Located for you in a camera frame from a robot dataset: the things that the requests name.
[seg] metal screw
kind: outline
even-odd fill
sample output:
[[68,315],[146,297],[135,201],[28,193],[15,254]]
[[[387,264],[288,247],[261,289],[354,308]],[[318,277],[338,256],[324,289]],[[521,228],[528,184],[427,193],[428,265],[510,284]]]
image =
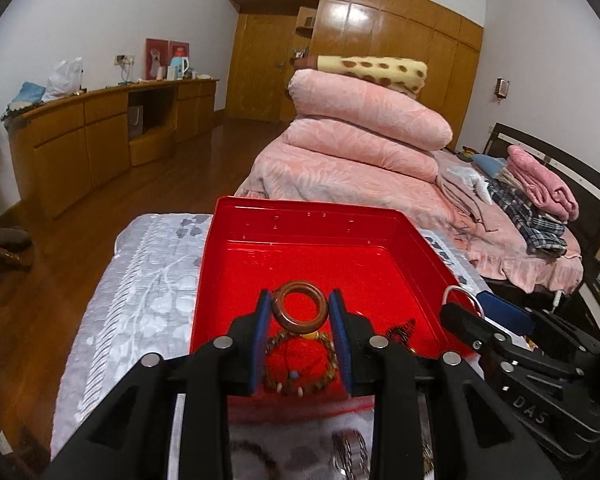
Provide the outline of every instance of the metal screw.
[[386,348],[389,346],[389,340],[383,335],[375,335],[369,339],[369,344],[373,348]]
[[214,346],[219,350],[230,348],[232,344],[234,344],[234,340],[227,335],[221,335],[214,339]]
[[160,356],[155,353],[145,354],[142,356],[142,359],[140,359],[140,364],[147,368],[153,368],[159,362],[160,362]]
[[456,366],[460,364],[462,358],[455,352],[445,352],[442,355],[442,360],[449,366]]

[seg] white bedsheet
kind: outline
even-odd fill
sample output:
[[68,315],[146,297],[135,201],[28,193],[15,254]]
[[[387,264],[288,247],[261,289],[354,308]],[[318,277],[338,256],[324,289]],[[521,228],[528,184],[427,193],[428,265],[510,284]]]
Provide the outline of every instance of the white bedsheet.
[[[144,215],[116,240],[114,256],[93,298],[67,359],[60,383],[51,453],[55,456],[81,421],[147,352],[164,358],[187,354],[198,276],[211,216]],[[474,294],[487,285],[451,243],[421,231],[459,281]],[[170,479],[177,478],[178,400],[171,442]],[[288,426],[232,426],[231,438],[260,444],[283,470],[285,480],[338,478],[328,466],[331,433],[355,428],[372,446],[373,414],[349,413]],[[262,480],[255,459],[234,463],[237,479]]]

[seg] wooden floor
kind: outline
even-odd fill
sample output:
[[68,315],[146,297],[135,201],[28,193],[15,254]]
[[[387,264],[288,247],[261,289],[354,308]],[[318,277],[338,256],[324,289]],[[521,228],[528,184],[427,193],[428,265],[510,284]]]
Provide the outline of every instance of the wooden floor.
[[82,315],[122,229],[145,213],[211,213],[283,125],[227,121],[133,168],[50,224],[23,219],[34,263],[0,278],[0,430],[48,449],[59,381]]

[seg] cushion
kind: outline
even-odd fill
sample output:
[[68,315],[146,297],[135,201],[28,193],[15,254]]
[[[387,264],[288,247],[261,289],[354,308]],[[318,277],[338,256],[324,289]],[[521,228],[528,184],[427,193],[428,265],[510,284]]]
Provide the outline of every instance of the cushion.
[[495,158],[489,155],[482,155],[481,153],[472,155],[471,162],[491,178],[496,178],[496,174],[500,171],[500,168],[507,163],[503,158]]
[[438,163],[428,152],[336,119],[296,119],[282,134],[282,141],[297,148],[364,162],[425,182],[435,181],[438,175]]
[[289,94],[299,114],[347,121],[421,150],[439,150],[453,137],[439,113],[362,79],[299,70],[291,78]]

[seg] silver ring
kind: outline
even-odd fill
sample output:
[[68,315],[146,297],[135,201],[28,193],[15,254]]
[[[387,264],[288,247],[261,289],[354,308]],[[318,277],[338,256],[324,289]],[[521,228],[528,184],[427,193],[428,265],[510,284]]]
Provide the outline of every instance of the silver ring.
[[368,480],[369,456],[365,439],[357,430],[341,430],[331,435],[331,465],[347,480]]
[[471,303],[474,305],[474,309],[478,313],[478,316],[484,319],[484,309],[482,308],[480,301],[478,301],[478,298],[460,285],[449,285],[445,289],[445,293],[442,295],[442,304],[446,304],[446,300],[452,290],[462,292],[466,297],[468,297],[471,300]]

